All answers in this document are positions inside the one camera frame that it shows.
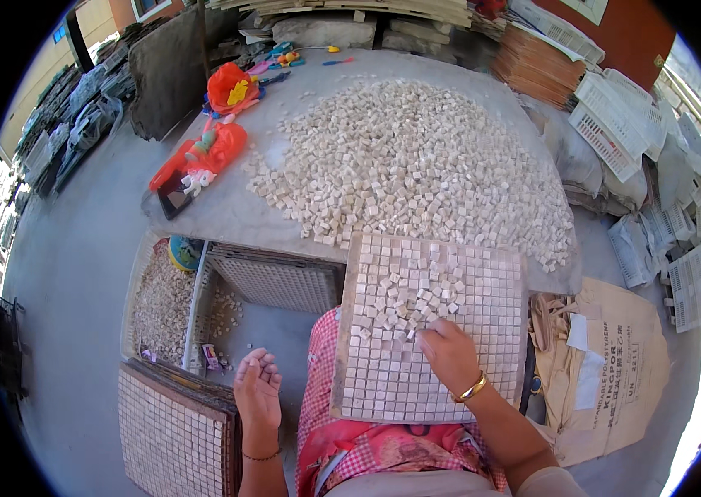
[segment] building wall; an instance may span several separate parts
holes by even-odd
[[[108,0],[88,0],[77,7],[77,22],[79,22],[82,37],[86,46],[99,43],[116,32],[116,23]],[[36,106],[39,94],[52,81],[65,65],[74,64],[75,58],[69,50],[69,42],[65,38],[55,43],[52,34],[39,47],[24,75],[17,93],[8,106],[5,121],[0,130],[0,148],[12,159],[22,136],[22,126],[33,108]]]
[[[676,32],[651,0],[609,0],[599,25],[560,0],[533,1],[590,36],[605,51],[602,67],[617,69],[646,91],[654,85],[660,75],[654,59],[667,58]]]
[[[113,19],[116,22],[116,26],[121,33],[124,33],[124,28],[127,26],[138,22],[135,16],[135,10],[132,9],[131,2],[133,0],[109,0],[110,9],[113,11]],[[141,17],[142,22],[149,22],[157,17],[168,16],[174,17],[174,14],[184,9],[185,5],[182,0],[171,0],[170,5],[166,5],[163,9],[156,11],[154,14],[148,17]]]

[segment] red plastic bag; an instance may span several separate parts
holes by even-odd
[[[196,143],[196,140],[186,140],[176,151],[176,154],[168,159],[149,181],[149,189],[153,192],[159,189],[175,171],[184,175],[191,171],[207,169],[214,174],[220,174],[226,166],[231,164],[246,146],[248,139],[246,130],[236,123],[216,123],[213,129],[215,129],[215,143],[206,155],[197,154],[197,161],[188,161],[185,154]]]
[[[243,151],[246,139],[248,134],[239,124],[215,124],[215,144],[210,147],[206,161],[202,161],[202,164],[195,169],[208,169],[215,174],[220,174]]]
[[[238,84],[246,86],[245,94],[239,102],[229,104],[232,92],[238,90]],[[251,76],[243,72],[233,62],[221,65],[206,83],[207,99],[212,109],[218,114],[237,114],[250,107],[259,96],[259,87],[251,82]]]

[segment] concrete table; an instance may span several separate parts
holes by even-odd
[[[548,157],[546,146],[538,138],[514,94],[489,75],[386,50],[348,49],[341,53],[327,53],[311,49],[305,50],[302,55],[306,59],[305,65],[287,69],[292,74],[285,82],[267,86],[265,98],[236,119],[236,123],[248,132],[248,143],[256,144],[255,150],[265,156],[271,169],[284,166],[284,152],[289,146],[288,136],[276,130],[279,121],[307,112],[309,105],[316,103],[319,97],[331,96],[358,80],[371,84],[395,78],[420,80],[465,94],[520,134],[525,148],[536,156],[545,154]],[[344,60],[350,56],[355,58],[350,63],[322,64],[326,60]],[[278,72],[280,70],[267,71],[263,77],[274,76]],[[305,92],[312,91],[316,95],[303,96]],[[206,115],[199,114],[174,150],[186,139],[199,136],[206,121]],[[346,251],[339,246],[318,244],[313,239],[301,239],[297,221],[283,219],[279,209],[269,207],[265,199],[246,190],[248,175],[240,170],[239,164],[248,159],[249,152],[246,148],[235,164],[215,183],[203,189],[173,221],[165,219],[157,195],[146,194],[141,208],[151,220],[150,228],[158,233],[180,234],[344,264]],[[582,289],[582,267],[577,247],[572,248],[567,262],[565,267],[545,274],[541,265],[534,258],[529,258],[529,289],[563,294],[579,292]]]

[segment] concrete floor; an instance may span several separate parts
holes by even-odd
[[[27,309],[21,337],[30,397],[22,405],[27,440],[62,495],[143,495],[124,473],[117,416],[121,314],[129,273],[147,218],[138,206],[147,182],[185,127],[160,143],[123,125],[88,157],[56,198],[32,201],[19,222],[5,277],[5,296]],[[574,209],[583,274],[623,285],[606,235],[612,224]],[[657,285],[636,293],[660,305]],[[294,446],[306,345],[316,315],[251,304],[222,347],[239,360],[246,344],[278,356],[284,374],[284,444]],[[660,493],[690,418],[700,361],[700,331],[676,335],[660,312],[671,358],[646,437],[625,449],[569,468],[591,495]],[[228,383],[231,376],[216,378]],[[285,463],[292,469],[294,450]]]

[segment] finger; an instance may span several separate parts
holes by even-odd
[[[260,379],[263,382],[269,383],[271,376],[278,372],[279,367],[276,364],[267,364],[265,368],[262,369],[262,374],[260,374]]]
[[[270,375],[270,386],[275,388],[276,391],[280,391],[281,390],[281,380],[283,378],[284,377],[279,373],[271,374]]]
[[[272,355],[268,354],[267,350],[265,350],[264,347],[256,348],[249,352],[246,357],[243,358],[242,361],[240,361],[240,365],[237,366],[237,373],[234,375],[234,379],[237,382],[242,383],[243,379],[246,377],[246,371],[248,370],[248,361],[253,357],[256,359],[262,359],[266,355]]]
[[[455,333],[463,333],[455,323],[453,323],[452,321],[447,321],[446,319],[443,319],[441,317],[431,321],[427,325],[427,329],[435,330],[436,333],[439,333],[444,338],[449,338]]]
[[[424,329],[416,333],[415,342],[419,346],[419,350],[425,354],[427,360],[431,361],[436,357],[436,346],[441,340],[444,340],[444,338],[439,333],[436,333],[435,330]]]
[[[265,367],[267,364],[272,363],[275,359],[275,355],[267,353],[259,359],[259,363],[262,365],[262,367]]]
[[[256,357],[252,357],[248,360],[248,370],[243,379],[243,389],[246,393],[254,393],[256,391],[256,380],[259,378],[259,373],[259,360]]]

